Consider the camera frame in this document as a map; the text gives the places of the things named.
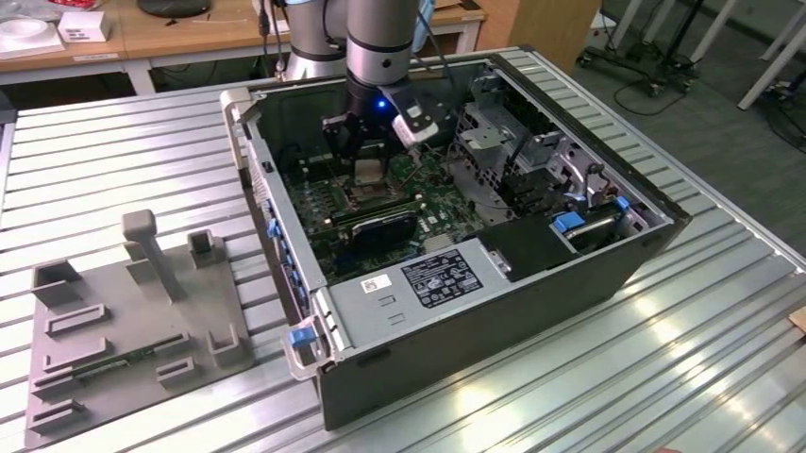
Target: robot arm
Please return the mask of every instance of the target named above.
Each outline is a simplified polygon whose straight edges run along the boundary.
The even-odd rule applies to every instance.
[[[434,0],[288,0],[292,57],[287,78],[335,74],[347,58],[347,108],[328,128],[344,125],[351,135],[338,154],[355,160],[364,139],[392,128],[411,147],[436,135],[436,106],[418,98],[408,79],[412,51],[426,41]],[[390,107],[396,115],[390,115]]]

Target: white box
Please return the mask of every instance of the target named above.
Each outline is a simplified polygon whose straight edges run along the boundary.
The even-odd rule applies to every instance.
[[[103,11],[67,11],[62,14],[59,35],[66,42],[104,42],[110,37],[110,28]]]
[[[0,40],[0,59],[19,59],[64,50],[53,24],[41,35],[27,40]]]
[[[591,30],[589,31],[589,36],[585,40],[585,46],[605,50],[609,33],[611,36],[615,34],[615,22],[598,12],[594,16],[594,21],[591,22]]]

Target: white sticker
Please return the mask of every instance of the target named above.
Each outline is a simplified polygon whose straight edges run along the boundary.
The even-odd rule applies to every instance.
[[[74,61],[98,61],[99,59],[119,59],[118,54],[96,54],[96,55],[82,55],[74,57]]]
[[[372,291],[378,291],[391,285],[392,281],[390,280],[390,276],[386,274],[362,281],[362,288],[364,288],[366,294],[370,294]]]

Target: wheel caster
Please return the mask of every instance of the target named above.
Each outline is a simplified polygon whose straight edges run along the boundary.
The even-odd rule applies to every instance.
[[[657,83],[650,83],[650,97],[661,96],[662,92],[663,92],[663,86],[658,85]]]
[[[593,60],[594,59],[591,59],[591,57],[582,56],[577,59],[577,64],[579,65],[581,68],[587,68],[591,65]]]

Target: circuit board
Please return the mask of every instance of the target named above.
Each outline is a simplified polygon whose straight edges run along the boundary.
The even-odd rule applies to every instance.
[[[443,156],[428,151],[419,157],[391,159],[378,184],[358,186],[347,175],[286,187],[300,217],[314,254],[330,284],[346,281],[403,260],[460,242],[485,223],[444,170]],[[356,225],[395,214],[416,216],[408,241],[376,253],[347,249]]]

